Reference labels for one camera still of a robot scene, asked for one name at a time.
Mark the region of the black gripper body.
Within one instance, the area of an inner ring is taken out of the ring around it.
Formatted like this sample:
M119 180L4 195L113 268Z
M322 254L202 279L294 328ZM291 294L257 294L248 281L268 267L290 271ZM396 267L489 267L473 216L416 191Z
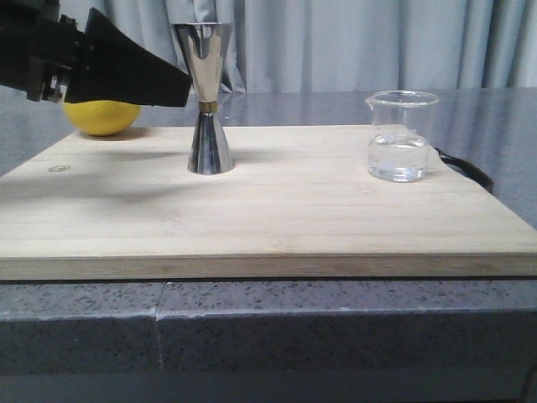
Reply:
M1 84L30 101L89 101L83 63L87 30L58 1L1 2Z

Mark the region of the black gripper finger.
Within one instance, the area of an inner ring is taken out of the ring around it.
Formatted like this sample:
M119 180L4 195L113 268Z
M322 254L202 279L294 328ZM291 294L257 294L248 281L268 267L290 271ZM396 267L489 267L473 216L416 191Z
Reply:
M184 107L190 86L187 73L132 41L96 8L90 9L67 102Z

